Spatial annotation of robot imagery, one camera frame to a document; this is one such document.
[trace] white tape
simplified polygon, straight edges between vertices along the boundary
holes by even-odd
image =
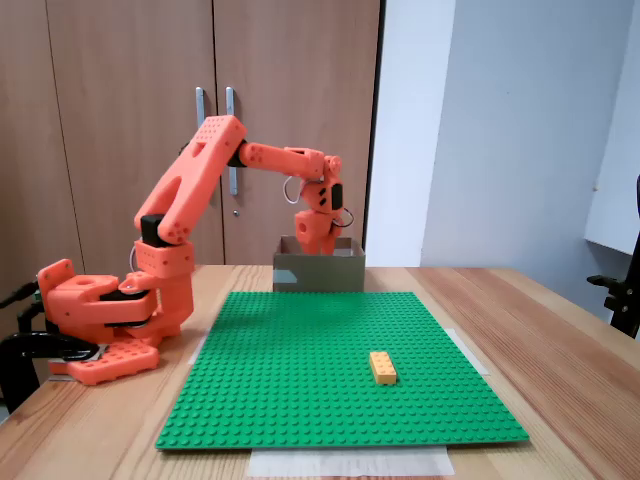
[[[454,475],[447,447],[256,449],[249,477]]]
[[[75,382],[76,379],[73,378],[71,375],[64,375],[64,374],[57,374],[57,375],[51,375],[47,380],[49,380],[50,382]]]
[[[467,347],[467,345],[462,341],[462,339],[458,336],[453,328],[445,328],[444,331],[447,332],[449,338],[453,340],[453,343],[455,343],[460,351],[464,354],[464,356],[467,357],[469,363],[473,365],[473,368],[475,368],[480,375],[489,375],[489,370],[487,370],[485,366],[480,363],[480,360],[478,360],[473,352],[469,350],[469,347]]]

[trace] orange 3d printed part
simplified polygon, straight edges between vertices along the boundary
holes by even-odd
[[[98,350],[93,344],[109,345],[97,359],[52,362],[54,373],[93,385],[158,365],[156,347],[164,337],[179,335],[180,325],[193,312],[195,263],[189,236],[227,165],[300,178],[300,198],[310,209],[295,216],[297,238],[306,253],[333,253],[336,238],[348,226],[341,220],[346,209],[340,158],[307,148],[247,143],[246,133],[231,115],[209,117],[202,123],[135,216],[141,233],[135,242],[139,271],[119,282],[111,275],[76,275],[71,261],[65,259],[38,273],[41,302],[32,304],[25,318],[30,322],[44,311],[53,330],[48,333],[59,335],[60,344],[82,342],[84,357],[60,356],[86,360]],[[35,290],[33,282],[26,287],[12,301]],[[12,345],[24,338],[14,340]]]

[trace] box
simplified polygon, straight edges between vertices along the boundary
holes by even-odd
[[[352,238],[337,238],[333,255],[307,255],[296,237],[283,236],[273,256],[273,291],[362,292],[364,260]]]

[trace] metal handle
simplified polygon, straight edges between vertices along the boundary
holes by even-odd
[[[227,87],[225,93],[227,99],[227,115],[235,115],[235,107],[233,105],[233,88]],[[235,167],[229,167],[229,193],[234,197],[238,195],[238,170]]]
[[[198,128],[204,123],[204,90],[202,87],[196,87],[196,118],[198,120]]]

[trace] cabinet door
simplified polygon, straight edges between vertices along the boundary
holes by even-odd
[[[47,12],[39,0],[0,0],[0,179],[0,296],[61,258],[82,273]],[[15,315],[27,305],[0,310],[0,339],[18,331]],[[42,316],[34,326],[44,328]]]
[[[379,2],[214,0],[218,111],[225,87],[247,140],[309,147],[342,158],[344,205],[355,215],[343,235],[362,240]],[[238,169],[238,195],[223,177],[229,264],[268,264],[280,235],[294,234],[285,178]],[[289,183],[291,196],[297,181]]]
[[[123,275],[133,217],[196,130],[195,88],[215,115],[209,0],[47,0],[62,130],[87,273]],[[191,235],[223,263],[219,193]]]

